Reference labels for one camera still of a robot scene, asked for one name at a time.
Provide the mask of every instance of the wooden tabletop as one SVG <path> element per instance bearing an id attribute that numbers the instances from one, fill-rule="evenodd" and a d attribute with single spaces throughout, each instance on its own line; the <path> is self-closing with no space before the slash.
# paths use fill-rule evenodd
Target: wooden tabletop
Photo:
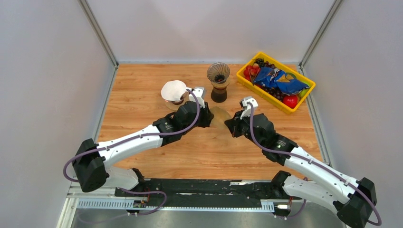
<path id="1" fill-rule="evenodd" d="M 302 146 L 322 161 L 306 103 L 293 114 L 285 114 L 236 80 L 242 67 L 231 64 L 228 98 L 223 103 L 211 100 L 212 86 L 206 77 L 209 64 L 121 64 L 106 108 L 98 140 L 108 141 L 139 131 L 171 112 L 161 98 L 167 81 L 181 80 L 188 87 L 207 89 L 205 101 L 231 115 L 241 109 L 239 101 L 253 96 L 259 107 L 274 123 L 276 131 Z M 228 129 L 196 127 L 181 140 L 161 148 L 144 151 L 116 164 L 138 168 L 146 178 L 271 180 L 279 170 L 296 171 L 273 163 L 245 137 L 232 138 Z"/>

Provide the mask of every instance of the wooden table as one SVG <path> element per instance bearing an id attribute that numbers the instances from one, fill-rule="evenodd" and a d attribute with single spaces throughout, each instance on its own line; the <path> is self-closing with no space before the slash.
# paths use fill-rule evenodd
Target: wooden table
<path id="1" fill-rule="evenodd" d="M 139 131 L 170 113 L 161 98 L 161 88 L 167 81 L 181 80 L 188 87 L 205 87 L 209 107 L 219 106 L 231 116 L 241 109 L 242 98 L 253 96 L 259 104 L 256 114 L 264 113 L 277 132 L 322 160 L 306 103 L 293 114 L 285 114 L 237 82 L 236 72 L 242 67 L 239 64 L 230 65 L 228 99 L 215 103 L 206 77 L 208 67 L 209 64 L 121 64 L 98 140 L 107 141 Z M 217 127 L 196 127 L 177 142 L 136 154 L 116 166 L 138 168 L 146 178 L 271 180 L 279 170 L 302 177 L 266 159 L 245 137 L 232 138 L 228 129 Z"/>

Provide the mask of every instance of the white wall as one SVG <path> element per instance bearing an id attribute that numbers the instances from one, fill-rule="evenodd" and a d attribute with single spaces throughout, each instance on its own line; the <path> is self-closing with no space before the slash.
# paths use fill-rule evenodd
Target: white wall
<path id="1" fill-rule="evenodd" d="M 403 227 L 402 17 L 401 0 L 344 1 L 306 67 L 331 162 L 375 183 L 386 228 Z"/>
<path id="2" fill-rule="evenodd" d="M 88 0 L 119 61 L 300 61 L 334 0 Z"/>
<path id="3" fill-rule="evenodd" d="M 113 67 L 76 0 L 0 1 L 0 223 L 54 228 Z"/>

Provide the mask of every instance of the gray floor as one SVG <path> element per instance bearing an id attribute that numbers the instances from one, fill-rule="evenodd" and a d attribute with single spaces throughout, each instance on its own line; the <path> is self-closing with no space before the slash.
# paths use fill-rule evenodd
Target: gray floor
<path id="1" fill-rule="evenodd" d="M 301 203 L 293 203 L 295 213 Z M 147 216 L 125 216 L 101 224 L 84 224 L 83 221 L 102 221 L 125 211 L 113 209 L 78 209 L 72 228 L 345 228 L 345 225 L 329 210 L 308 203 L 299 217 L 289 220 L 274 218 L 262 212 L 195 212 L 158 211 Z"/>

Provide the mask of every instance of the yellow plastic bin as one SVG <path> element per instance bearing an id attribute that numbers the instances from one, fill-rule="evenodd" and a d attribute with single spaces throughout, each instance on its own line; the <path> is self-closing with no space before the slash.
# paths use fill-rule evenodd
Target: yellow plastic bin
<path id="1" fill-rule="evenodd" d="M 270 95 L 269 93 L 267 93 L 263 89 L 257 87 L 256 85 L 253 85 L 250 81 L 245 79 L 245 76 L 243 75 L 243 71 L 246 69 L 247 65 L 253 65 L 254 62 L 255 62 L 255 59 L 257 59 L 257 58 L 263 58 L 265 62 L 268 61 L 269 63 L 274 64 L 278 69 L 284 70 L 284 72 L 286 72 L 286 73 L 294 74 L 295 77 L 298 80 L 306 83 L 309 86 L 308 92 L 302 98 L 300 98 L 297 106 L 295 106 L 294 108 L 288 107 L 283 102 L 277 100 L 275 97 L 273 97 L 272 95 Z M 254 93 L 256 93 L 259 96 L 263 97 L 265 100 L 269 101 L 274 106 L 276 106 L 277 108 L 279 108 L 280 110 L 282 110 L 283 112 L 285 112 L 287 114 L 295 112 L 299 108 L 299 106 L 302 104 L 302 102 L 305 101 L 305 99 L 308 97 L 308 95 L 311 93 L 311 91 L 315 88 L 315 85 L 316 85 L 314 81 L 310 80 L 307 77 L 304 77 L 303 75 L 299 74 L 295 70 L 293 70 L 293 69 L 289 68 L 288 66 L 278 62 L 277 60 L 273 59 L 272 57 L 266 55 L 263 52 L 259 52 L 257 55 L 255 55 L 255 57 L 253 57 L 253 59 L 251 59 L 246 65 L 244 65 L 237 72 L 237 78 L 238 78 L 238 81 L 242 85 L 246 86 L 247 88 L 252 90 Z"/>

